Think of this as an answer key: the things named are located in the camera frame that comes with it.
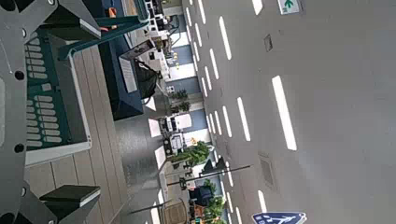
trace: wooden floor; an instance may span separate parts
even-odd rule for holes
[[[86,223],[120,223],[116,214],[127,199],[127,190],[98,48],[76,53],[74,60],[92,148],[27,168],[25,179],[38,197],[65,184],[100,186],[99,203]]]

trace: fluorescent light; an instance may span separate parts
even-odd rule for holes
[[[241,115],[242,126],[244,127],[245,138],[249,142],[250,141],[250,131],[248,130],[248,121],[247,121],[247,115],[245,114],[244,103],[242,102],[241,97],[238,97],[237,102],[238,102],[239,114]]]
[[[191,43],[191,35],[190,35],[190,28],[189,26],[186,26],[186,30],[187,30],[187,36],[189,37],[189,41]]]
[[[212,124],[213,133],[216,133],[215,122],[213,122],[212,114],[209,114],[209,117],[210,117],[210,123]]]
[[[150,210],[150,213],[151,213],[152,223],[153,224],[161,224],[160,216],[158,214],[158,208],[152,208]]]
[[[219,18],[219,24],[220,24],[221,35],[223,37],[225,53],[227,54],[228,60],[231,60],[233,55],[231,54],[230,42],[228,42],[228,36],[227,36],[227,31],[225,30],[224,19],[221,16]]]
[[[280,120],[282,122],[283,133],[285,134],[285,138],[286,138],[286,145],[290,150],[297,150],[294,131],[293,128],[291,127],[288,104],[286,103],[286,96],[285,96],[285,92],[283,91],[283,85],[280,76],[273,78],[273,86],[275,91],[277,108],[279,110]]]
[[[225,126],[227,126],[228,136],[232,137],[233,136],[233,132],[231,131],[230,120],[228,119],[227,107],[225,107],[225,105],[223,106],[223,115],[224,115],[224,119],[225,119]]]
[[[197,59],[195,58],[195,55],[192,55],[192,59],[194,60],[195,72],[198,72],[198,64],[197,64]]]
[[[198,47],[197,47],[197,42],[195,42],[195,41],[194,41],[194,49],[195,49],[195,55],[197,57],[197,61],[199,62]]]
[[[262,193],[261,190],[258,190],[258,192],[259,192],[260,207],[262,208],[262,212],[266,213],[267,212],[267,205],[265,204],[264,194]]]
[[[220,180],[220,184],[221,184],[221,192],[223,194],[223,198],[225,199],[224,183],[222,182],[222,180]]]
[[[230,206],[230,211],[231,213],[233,213],[233,202],[231,201],[231,196],[229,192],[227,192],[227,201],[228,201],[228,205]]]
[[[239,224],[242,224],[242,218],[241,218],[241,214],[239,213],[239,208],[235,207],[235,211],[236,211],[236,216],[238,217]]]
[[[230,213],[228,213],[227,216],[228,216],[228,222],[229,222],[228,224],[233,224],[233,220],[231,219]]]
[[[259,15],[259,13],[262,11],[262,0],[252,0],[253,1],[253,7],[254,7],[254,12],[256,15]]]
[[[206,16],[204,11],[204,5],[202,5],[202,0],[198,0],[199,10],[201,11],[202,22],[206,24]]]
[[[191,17],[190,17],[190,10],[189,10],[188,7],[186,7],[186,14],[187,14],[187,20],[189,21],[189,26],[192,26]]]
[[[202,81],[202,87],[204,88],[204,95],[205,95],[205,97],[207,97],[205,79],[203,77],[201,77],[201,81]]]
[[[230,186],[231,187],[233,187],[233,175],[232,175],[232,173],[230,172],[230,164],[226,161],[225,162],[225,166],[227,166],[227,171],[228,171],[228,180],[229,180],[229,182],[230,182]]]
[[[209,76],[209,71],[207,70],[207,66],[205,66],[205,73],[206,73],[206,81],[207,81],[207,86],[209,87],[209,90],[212,90],[212,81],[210,81],[210,76]]]
[[[158,202],[163,203],[163,190],[158,191]]]
[[[222,135],[220,119],[219,119],[219,114],[218,114],[217,110],[215,111],[215,119],[216,119],[216,123],[218,124],[219,135]]]
[[[201,47],[202,39],[201,39],[201,33],[199,32],[198,23],[195,23],[195,32],[197,33],[199,47]]]
[[[219,158],[218,158],[218,152],[216,150],[213,150],[213,156],[215,157],[215,162],[218,162]]]
[[[212,133],[212,127],[210,127],[210,123],[209,123],[209,117],[206,115],[206,122],[207,122],[207,128],[209,129],[209,132]]]
[[[219,71],[218,71],[218,65],[216,64],[215,53],[213,52],[213,49],[210,49],[209,52],[210,52],[210,59],[212,60],[212,64],[213,64],[213,71],[215,71],[215,78],[219,79]]]

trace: sign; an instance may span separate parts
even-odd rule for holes
[[[302,224],[305,213],[259,213],[252,216],[255,224]]]
[[[298,0],[277,0],[279,3],[280,14],[286,15],[300,11]]]

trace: potted plant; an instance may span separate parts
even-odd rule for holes
[[[204,182],[204,186],[208,186],[210,187],[210,189],[212,190],[212,193],[214,193],[216,191],[216,185],[214,183],[212,183],[210,181],[210,179],[206,179]]]
[[[170,95],[170,97],[175,100],[184,101],[184,100],[187,100],[187,98],[189,98],[189,95],[187,94],[186,90],[180,90],[180,91],[172,93]]]
[[[217,223],[218,220],[221,220],[219,217],[224,209],[224,203],[222,196],[214,197],[210,200],[209,206],[204,211],[205,223]]]
[[[188,161],[191,166],[204,163],[209,156],[209,147],[204,142],[198,142],[196,146],[187,147],[184,152],[171,158],[171,162]]]
[[[191,104],[190,102],[183,102],[177,106],[179,110],[188,112],[190,111]]]

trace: blue sign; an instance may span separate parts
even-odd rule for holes
[[[302,224],[306,222],[305,213],[259,213],[252,217],[255,224]]]

